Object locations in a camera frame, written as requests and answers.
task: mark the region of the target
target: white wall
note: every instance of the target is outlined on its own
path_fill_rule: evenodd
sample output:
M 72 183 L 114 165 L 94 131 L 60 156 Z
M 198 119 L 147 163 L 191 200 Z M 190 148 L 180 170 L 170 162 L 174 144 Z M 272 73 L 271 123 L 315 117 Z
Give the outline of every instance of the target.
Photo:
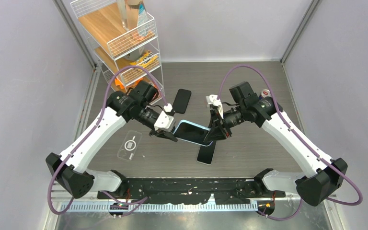
M 72 0 L 63 1 L 75 18 Z M 228 61 L 280 59 L 311 0 L 144 2 L 156 19 L 163 61 Z
M 368 1 L 322 1 L 286 68 L 307 135 L 347 161 L 363 192 L 360 206 L 341 206 L 346 229 L 368 229 Z M 337 194 L 357 200 L 346 182 Z
M 91 66 L 52 1 L 0 1 L 0 230 L 37 230 Z

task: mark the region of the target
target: black smartphone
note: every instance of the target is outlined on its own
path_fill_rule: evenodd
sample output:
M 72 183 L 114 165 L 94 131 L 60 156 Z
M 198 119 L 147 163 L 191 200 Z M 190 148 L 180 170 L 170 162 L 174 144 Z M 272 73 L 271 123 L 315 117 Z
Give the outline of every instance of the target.
M 213 141 L 210 146 L 200 146 L 197 156 L 197 162 L 210 165 L 214 157 L 216 141 Z
M 190 101 L 191 91 L 179 89 L 172 104 L 172 109 L 179 114 L 184 114 Z
M 181 140 L 185 140 L 197 145 L 208 146 L 211 142 L 204 142 L 205 137 L 209 132 L 208 127 L 201 126 L 191 121 L 181 120 L 173 135 Z

